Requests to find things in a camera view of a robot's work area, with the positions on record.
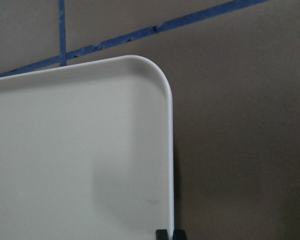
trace white tray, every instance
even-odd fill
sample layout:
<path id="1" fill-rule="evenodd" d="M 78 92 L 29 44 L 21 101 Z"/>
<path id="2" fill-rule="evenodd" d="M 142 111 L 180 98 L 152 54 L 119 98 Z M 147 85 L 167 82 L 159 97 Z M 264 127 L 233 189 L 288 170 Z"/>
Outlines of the white tray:
<path id="1" fill-rule="evenodd" d="M 122 56 L 0 78 L 0 240 L 174 228 L 172 94 Z"/>

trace blue painter's tape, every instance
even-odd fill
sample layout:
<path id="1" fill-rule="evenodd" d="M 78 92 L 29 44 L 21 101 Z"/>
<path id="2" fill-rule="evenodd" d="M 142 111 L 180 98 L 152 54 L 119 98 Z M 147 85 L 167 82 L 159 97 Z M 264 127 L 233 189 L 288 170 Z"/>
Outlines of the blue painter's tape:
<path id="1" fill-rule="evenodd" d="M 59 38 L 60 38 L 60 65 L 66 66 L 66 20 L 65 1 L 59 0 Z"/>
<path id="2" fill-rule="evenodd" d="M 164 22 L 161 26 L 149 26 L 122 36 L 118 36 L 99 43 L 98 45 L 89 45 L 66 53 L 66 28 L 65 28 L 65 3 L 64 0 L 59 0 L 59 27 L 60 27 L 60 56 L 54 56 L 49 59 L 24 66 L 13 71 L 0 74 L 0 77 L 10 76 L 30 72 L 36 69 L 47 67 L 56 63 L 61 63 L 61 66 L 67 64 L 67 60 L 74 59 L 79 56 L 84 56 L 103 49 L 119 46 L 130 41 L 142 39 L 157 33 L 165 32 L 171 29 L 176 29 L 188 24 L 209 19 L 218 15 L 226 14 L 235 10 L 243 9 L 252 5 L 267 2 L 269 0 L 234 0 L 221 5 L 198 11 L 189 15 L 178 17 Z"/>
<path id="3" fill-rule="evenodd" d="M 16 75 L 16 74 L 24 74 L 24 73 L 28 73 L 37 69 L 41 69 L 47 66 L 51 66 L 53 64 L 57 64 L 60 62 L 60 56 L 54 56 L 54 57 L 50 57 L 48 59 L 45 59 L 43 61 L 38 61 L 35 63 L 32 63 L 30 65 L 27 66 L 23 66 L 20 68 L 17 68 L 15 70 L 12 71 L 8 71 L 8 72 L 4 72 L 0 74 L 0 78 L 1 77 L 6 77 L 6 76 L 11 76 L 11 75 Z"/>

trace tray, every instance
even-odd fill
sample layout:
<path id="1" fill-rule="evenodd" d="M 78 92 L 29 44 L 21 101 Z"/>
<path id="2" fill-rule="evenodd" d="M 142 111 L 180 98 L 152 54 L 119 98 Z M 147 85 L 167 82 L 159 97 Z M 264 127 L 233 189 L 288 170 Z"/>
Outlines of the tray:
<path id="1" fill-rule="evenodd" d="M 0 240 L 174 229 L 172 94 L 135 55 L 0 78 Z"/>

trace blue tape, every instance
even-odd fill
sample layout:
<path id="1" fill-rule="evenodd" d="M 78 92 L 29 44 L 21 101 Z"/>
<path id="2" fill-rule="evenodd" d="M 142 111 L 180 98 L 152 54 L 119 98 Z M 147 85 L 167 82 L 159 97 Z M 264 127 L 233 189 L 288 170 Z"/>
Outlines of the blue tape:
<path id="1" fill-rule="evenodd" d="M 98 45 L 89 45 L 66 53 L 66 28 L 65 28 L 65 3 L 64 0 L 59 0 L 59 27 L 60 27 L 60 56 L 54 56 L 49 59 L 24 66 L 13 71 L 0 74 L 0 77 L 22 74 L 36 69 L 47 67 L 56 63 L 61 63 L 61 66 L 67 64 L 67 60 L 74 59 L 79 56 L 84 56 L 103 49 L 119 46 L 130 41 L 142 39 L 154 34 L 165 32 L 171 29 L 176 29 L 188 24 L 196 23 L 205 19 L 209 19 L 218 15 L 233 12 L 252 5 L 267 2 L 269 0 L 234 0 L 221 5 L 198 11 L 189 15 L 178 17 L 164 22 L 161 26 L 149 26 L 122 36 L 118 36 L 99 43 Z"/>
<path id="2" fill-rule="evenodd" d="M 60 38 L 60 66 L 66 66 L 66 20 L 65 1 L 59 0 L 59 38 Z"/>

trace black object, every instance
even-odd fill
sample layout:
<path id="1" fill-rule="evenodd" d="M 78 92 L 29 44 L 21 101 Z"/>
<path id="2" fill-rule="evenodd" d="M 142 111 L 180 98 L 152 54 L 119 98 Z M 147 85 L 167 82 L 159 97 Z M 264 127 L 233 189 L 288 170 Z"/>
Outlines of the black object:
<path id="1" fill-rule="evenodd" d="M 168 231 L 166 229 L 159 229 L 155 231 L 156 240 L 169 240 Z M 172 240 L 187 240 L 186 232 L 181 229 L 175 229 L 173 231 Z"/>

